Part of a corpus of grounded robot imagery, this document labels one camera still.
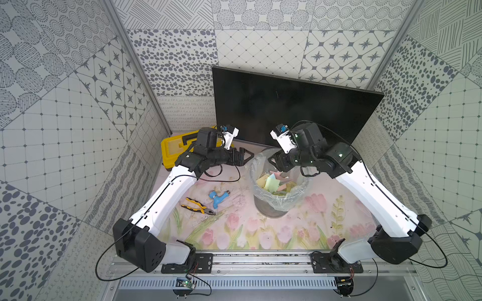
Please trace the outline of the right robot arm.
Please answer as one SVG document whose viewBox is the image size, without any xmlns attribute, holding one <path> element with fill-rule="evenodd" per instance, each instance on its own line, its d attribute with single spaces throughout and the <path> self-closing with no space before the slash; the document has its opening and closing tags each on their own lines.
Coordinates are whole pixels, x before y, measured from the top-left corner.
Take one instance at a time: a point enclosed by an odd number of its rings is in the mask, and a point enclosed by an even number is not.
<svg viewBox="0 0 482 301">
<path fill-rule="evenodd" d="M 370 237 L 335 243 L 328 257 L 335 268 L 379 257 L 398 265 L 415 255 L 432 225 L 425 214 L 416 214 L 392 195 L 368 170 L 361 155 L 341 137 L 328 142 L 320 125 L 301 122 L 293 129 L 279 124 L 271 137 L 281 150 L 268 161 L 279 171 L 315 168 L 348 188 L 379 225 Z"/>
</svg>

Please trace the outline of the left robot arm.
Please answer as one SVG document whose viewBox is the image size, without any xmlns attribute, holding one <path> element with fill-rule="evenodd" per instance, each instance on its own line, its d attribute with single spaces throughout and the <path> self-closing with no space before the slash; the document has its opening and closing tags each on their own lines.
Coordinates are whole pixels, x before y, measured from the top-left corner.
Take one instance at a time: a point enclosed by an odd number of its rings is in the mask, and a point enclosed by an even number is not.
<svg viewBox="0 0 482 301">
<path fill-rule="evenodd" d="M 182 272 L 195 264 L 196 249 L 189 243 L 165 243 L 158 239 L 162 226 L 182 196 L 210 168 L 248 163 L 244 148 L 232 147 L 238 129 L 232 125 L 203 127 L 197 140 L 181 153 L 165 182 L 139 211 L 129 219 L 118 219 L 113 226 L 118 257 L 147 273 L 159 265 L 174 265 Z"/>
</svg>

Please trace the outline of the black flat monitor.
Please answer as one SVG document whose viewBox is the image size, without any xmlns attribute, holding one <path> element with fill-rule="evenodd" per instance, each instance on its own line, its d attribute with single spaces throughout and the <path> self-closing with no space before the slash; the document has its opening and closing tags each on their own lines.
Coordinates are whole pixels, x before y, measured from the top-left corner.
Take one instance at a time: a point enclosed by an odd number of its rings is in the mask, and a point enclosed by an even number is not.
<svg viewBox="0 0 482 301">
<path fill-rule="evenodd" d="M 381 92 L 312 83 L 214 66 L 216 120 L 233 125 L 237 139 L 277 146 L 271 131 L 301 120 L 321 124 L 353 142 L 381 103 Z"/>
</svg>

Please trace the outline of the grey bin with plastic liner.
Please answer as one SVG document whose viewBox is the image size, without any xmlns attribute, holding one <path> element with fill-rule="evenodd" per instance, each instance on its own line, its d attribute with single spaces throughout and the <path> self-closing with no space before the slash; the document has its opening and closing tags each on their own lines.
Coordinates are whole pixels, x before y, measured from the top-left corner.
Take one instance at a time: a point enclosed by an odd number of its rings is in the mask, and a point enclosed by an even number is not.
<svg viewBox="0 0 482 301">
<path fill-rule="evenodd" d="M 247 177 L 257 210 L 268 218 L 280 218 L 293 209 L 306 195 L 310 180 L 299 168 L 281 172 L 269 158 L 278 149 L 266 148 L 248 163 Z"/>
</svg>

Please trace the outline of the blue plastic tool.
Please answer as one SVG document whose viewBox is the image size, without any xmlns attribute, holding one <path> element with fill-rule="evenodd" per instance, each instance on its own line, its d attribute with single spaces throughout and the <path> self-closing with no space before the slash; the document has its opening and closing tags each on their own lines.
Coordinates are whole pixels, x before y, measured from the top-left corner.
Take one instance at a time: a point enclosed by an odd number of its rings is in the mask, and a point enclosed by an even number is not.
<svg viewBox="0 0 482 301">
<path fill-rule="evenodd" d="M 225 191 L 223 194 L 218 195 L 216 191 L 209 193 L 209 198 L 213 200 L 213 208 L 218 209 L 219 204 L 221 204 L 230 195 L 230 191 Z"/>
</svg>

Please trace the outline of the yellow black pliers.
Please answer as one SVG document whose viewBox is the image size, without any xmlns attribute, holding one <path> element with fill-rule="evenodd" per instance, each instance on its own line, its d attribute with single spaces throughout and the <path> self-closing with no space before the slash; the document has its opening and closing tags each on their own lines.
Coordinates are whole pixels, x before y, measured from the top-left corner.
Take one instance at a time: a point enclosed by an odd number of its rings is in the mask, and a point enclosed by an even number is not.
<svg viewBox="0 0 482 301">
<path fill-rule="evenodd" d="M 207 206 L 195 199 L 189 197 L 186 197 L 185 199 L 187 200 L 187 202 L 189 202 L 189 204 L 181 204 L 181 207 L 184 209 L 195 213 L 207 214 L 210 216 L 215 216 L 217 214 L 212 209 L 208 208 Z"/>
</svg>

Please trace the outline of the yellow black toolbox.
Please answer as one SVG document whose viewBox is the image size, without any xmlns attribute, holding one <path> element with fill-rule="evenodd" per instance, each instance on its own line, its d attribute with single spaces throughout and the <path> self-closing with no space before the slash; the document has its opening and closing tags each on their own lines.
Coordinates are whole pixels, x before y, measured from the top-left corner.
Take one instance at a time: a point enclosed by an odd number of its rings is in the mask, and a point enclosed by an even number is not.
<svg viewBox="0 0 482 301">
<path fill-rule="evenodd" d="M 161 143 L 163 165 L 167 171 L 175 166 L 186 166 L 190 171 L 200 169 L 209 159 L 215 160 L 232 145 L 228 132 L 214 127 L 166 138 Z"/>
</svg>

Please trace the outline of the floral table mat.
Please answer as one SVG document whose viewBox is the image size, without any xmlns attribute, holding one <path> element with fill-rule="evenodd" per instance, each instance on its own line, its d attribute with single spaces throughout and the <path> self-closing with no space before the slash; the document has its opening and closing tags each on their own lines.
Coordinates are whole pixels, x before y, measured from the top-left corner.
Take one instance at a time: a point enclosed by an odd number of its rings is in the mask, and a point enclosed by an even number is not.
<svg viewBox="0 0 482 301">
<path fill-rule="evenodd" d="M 191 243 L 199 250 L 323 250 L 341 238 L 355 241 L 375 231 L 377 221 L 347 188 L 326 174 L 310 179 L 305 197 L 286 215 L 268 218 L 254 204 L 247 167 L 215 167 L 180 199 L 158 239 Z M 218 209 L 209 193 L 230 195 Z M 217 214 L 181 207 L 195 199 Z"/>
</svg>

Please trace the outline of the right controller board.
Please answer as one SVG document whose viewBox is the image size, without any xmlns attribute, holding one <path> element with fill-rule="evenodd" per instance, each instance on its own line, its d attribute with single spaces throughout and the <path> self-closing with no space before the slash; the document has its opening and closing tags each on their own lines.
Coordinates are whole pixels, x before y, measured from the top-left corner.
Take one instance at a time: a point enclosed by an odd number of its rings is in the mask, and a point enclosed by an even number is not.
<svg viewBox="0 0 482 301">
<path fill-rule="evenodd" d="M 350 277 L 335 277 L 336 288 L 334 290 L 341 297 L 348 297 L 354 289 L 353 279 Z"/>
</svg>

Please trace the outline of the controller board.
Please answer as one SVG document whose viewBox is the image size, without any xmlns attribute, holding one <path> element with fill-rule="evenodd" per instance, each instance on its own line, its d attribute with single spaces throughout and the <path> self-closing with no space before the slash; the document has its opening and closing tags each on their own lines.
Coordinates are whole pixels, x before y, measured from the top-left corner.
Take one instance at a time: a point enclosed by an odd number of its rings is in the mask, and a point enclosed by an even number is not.
<svg viewBox="0 0 482 301">
<path fill-rule="evenodd" d="M 353 279 L 350 277 L 335 277 L 336 288 L 334 290 L 341 297 L 348 297 L 354 289 Z"/>
<path fill-rule="evenodd" d="M 177 278 L 173 286 L 173 293 L 177 297 L 187 297 L 196 288 L 196 284 L 189 278 Z"/>
</svg>

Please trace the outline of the left controller board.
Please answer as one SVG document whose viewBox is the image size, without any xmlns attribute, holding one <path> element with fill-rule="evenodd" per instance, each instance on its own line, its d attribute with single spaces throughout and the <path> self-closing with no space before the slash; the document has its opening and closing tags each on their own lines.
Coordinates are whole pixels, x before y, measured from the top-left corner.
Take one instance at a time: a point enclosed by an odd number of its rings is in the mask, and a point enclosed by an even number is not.
<svg viewBox="0 0 482 301">
<path fill-rule="evenodd" d="M 196 284 L 189 278 L 177 278 L 173 286 L 173 293 L 177 297 L 187 297 L 196 288 Z"/>
</svg>

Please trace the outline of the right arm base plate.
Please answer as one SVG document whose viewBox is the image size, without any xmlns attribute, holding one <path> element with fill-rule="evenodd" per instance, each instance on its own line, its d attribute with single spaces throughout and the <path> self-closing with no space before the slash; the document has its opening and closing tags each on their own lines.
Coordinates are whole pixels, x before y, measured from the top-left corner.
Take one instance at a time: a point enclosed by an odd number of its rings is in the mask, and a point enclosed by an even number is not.
<svg viewBox="0 0 482 301">
<path fill-rule="evenodd" d="M 314 273 L 351 275 L 364 272 L 360 263 L 347 263 L 339 255 L 313 252 L 310 254 L 310 260 Z"/>
</svg>

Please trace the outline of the aluminium mounting rail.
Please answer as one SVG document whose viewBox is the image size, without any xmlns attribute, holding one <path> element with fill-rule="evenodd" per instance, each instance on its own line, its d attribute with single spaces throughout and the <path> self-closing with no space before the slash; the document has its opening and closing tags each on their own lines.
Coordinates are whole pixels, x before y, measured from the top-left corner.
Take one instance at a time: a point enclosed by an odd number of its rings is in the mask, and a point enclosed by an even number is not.
<svg viewBox="0 0 482 301">
<path fill-rule="evenodd" d="M 312 275 L 311 250 L 213 251 L 211 276 Z M 412 263 L 392 265 L 380 258 L 362 260 L 362 276 L 416 276 Z"/>
</svg>

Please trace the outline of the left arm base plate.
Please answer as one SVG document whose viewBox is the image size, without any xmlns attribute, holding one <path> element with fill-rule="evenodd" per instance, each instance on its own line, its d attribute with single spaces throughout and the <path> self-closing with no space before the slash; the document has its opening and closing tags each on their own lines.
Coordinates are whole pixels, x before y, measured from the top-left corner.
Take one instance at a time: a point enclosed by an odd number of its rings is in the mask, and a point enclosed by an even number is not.
<svg viewBox="0 0 482 301">
<path fill-rule="evenodd" d="M 161 267 L 162 274 L 187 274 L 200 273 L 210 274 L 212 272 L 213 254 L 212 253 L 192 253 L 188 256 L 184 264 L 165 264 Z"/>
</svg>

